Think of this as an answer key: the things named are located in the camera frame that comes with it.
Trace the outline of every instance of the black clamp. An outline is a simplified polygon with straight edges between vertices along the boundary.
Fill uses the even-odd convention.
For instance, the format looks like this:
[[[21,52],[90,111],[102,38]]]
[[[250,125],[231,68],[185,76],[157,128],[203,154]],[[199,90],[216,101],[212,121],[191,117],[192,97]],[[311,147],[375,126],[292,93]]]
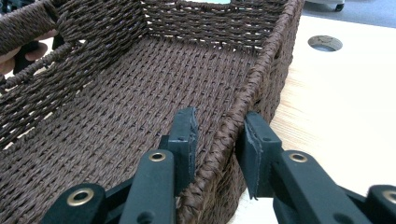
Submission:
[[[257,113],[247,114],[236,156],[250,198],[273,197],[279,223],[396,223],[396,187],[373,186],[367,198],[342,189],[310,155],[284,151]]]
[[[49,209],[50,223],[176,223],[175,196],[194,178],[198,125],[195,109],[179,110],[160,149],[143,155],[135,175],[105,191],[80,184],[65,191]]]

